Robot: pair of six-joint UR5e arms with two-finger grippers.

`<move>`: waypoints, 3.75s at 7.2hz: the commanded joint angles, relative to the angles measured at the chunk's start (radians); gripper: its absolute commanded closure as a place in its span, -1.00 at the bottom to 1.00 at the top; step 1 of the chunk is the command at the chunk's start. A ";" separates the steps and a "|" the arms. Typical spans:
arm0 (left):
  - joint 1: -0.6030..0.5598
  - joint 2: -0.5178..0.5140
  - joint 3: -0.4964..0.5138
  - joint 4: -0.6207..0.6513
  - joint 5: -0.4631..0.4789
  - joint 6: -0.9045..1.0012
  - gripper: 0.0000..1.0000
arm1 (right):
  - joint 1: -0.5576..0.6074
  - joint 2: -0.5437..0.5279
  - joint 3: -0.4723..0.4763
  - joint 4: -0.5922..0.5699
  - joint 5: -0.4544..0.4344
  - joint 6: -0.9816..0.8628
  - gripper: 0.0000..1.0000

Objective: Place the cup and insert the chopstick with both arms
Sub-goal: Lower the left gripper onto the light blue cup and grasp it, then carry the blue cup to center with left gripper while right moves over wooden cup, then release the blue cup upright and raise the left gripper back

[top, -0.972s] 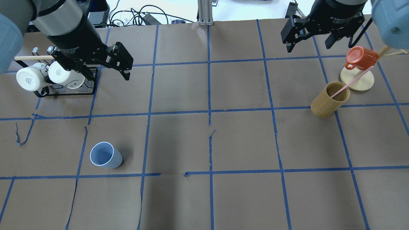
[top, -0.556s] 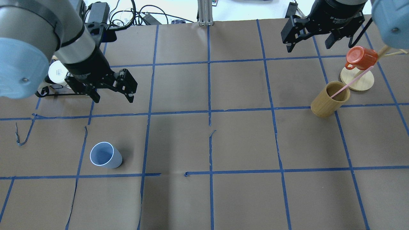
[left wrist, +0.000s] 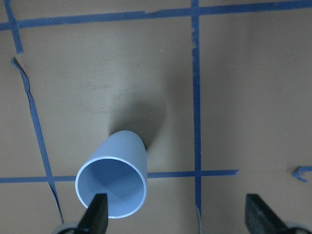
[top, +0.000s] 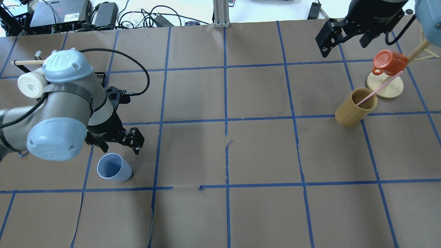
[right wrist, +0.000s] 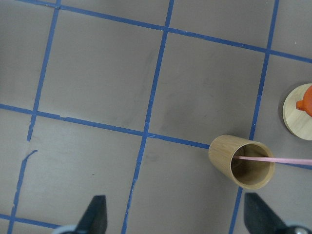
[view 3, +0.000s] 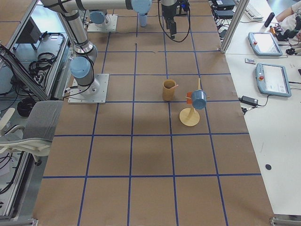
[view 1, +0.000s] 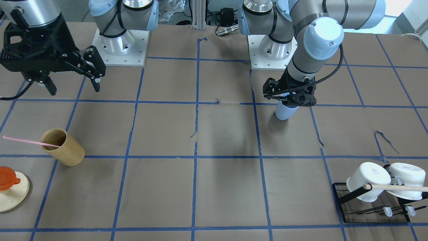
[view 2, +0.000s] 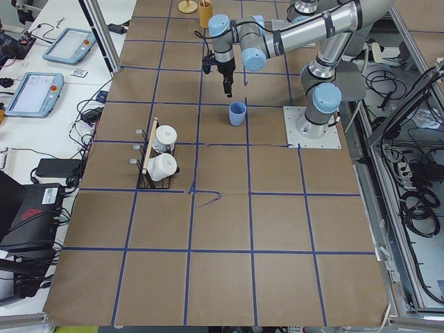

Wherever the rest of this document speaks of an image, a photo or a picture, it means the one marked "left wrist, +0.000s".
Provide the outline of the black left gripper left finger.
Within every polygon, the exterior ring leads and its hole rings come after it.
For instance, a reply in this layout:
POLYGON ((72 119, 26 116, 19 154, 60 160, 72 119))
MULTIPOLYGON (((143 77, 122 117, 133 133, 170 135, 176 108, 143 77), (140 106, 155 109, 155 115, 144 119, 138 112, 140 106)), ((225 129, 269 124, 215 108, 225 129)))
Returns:
POLYGON ((78 223, 78 234, 105 234, 108 227, 107 194, 96 194, 78 223))

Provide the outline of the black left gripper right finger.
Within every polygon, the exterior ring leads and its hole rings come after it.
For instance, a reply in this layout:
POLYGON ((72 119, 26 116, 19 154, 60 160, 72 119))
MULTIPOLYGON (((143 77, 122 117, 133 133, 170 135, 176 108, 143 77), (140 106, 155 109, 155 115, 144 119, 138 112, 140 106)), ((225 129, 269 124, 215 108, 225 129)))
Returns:
POLYGON ((246 194, 245 225, 250 234, 292 233, 258 194, 246 194))

